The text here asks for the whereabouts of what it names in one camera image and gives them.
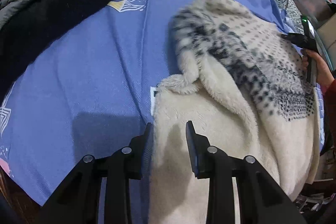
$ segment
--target black fur garment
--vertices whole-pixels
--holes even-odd
[[[0,100],[55,39],[112,0],[35,0],[0,31]]]

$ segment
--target fuzzy blanket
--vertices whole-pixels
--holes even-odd
[[[196,0],[173,20],[182,75],[156,99],[150,223],[204,223],[208,182],[190,167],[185,123],[228,155],[253,155],[295,199],[319,161],[316,95],[274,24],[233,0]]]

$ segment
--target blue bed sheet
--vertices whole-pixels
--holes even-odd
[[[153,121],[151,87],[179,73],[169,22],[192,1],[111,1],[16,81],[1,107],[0,163],[37,203],[84,155],[109,156]],[[290,30],[274,0],[237,1]],[[141,183],[130,186],[133,222],[144,223]]]

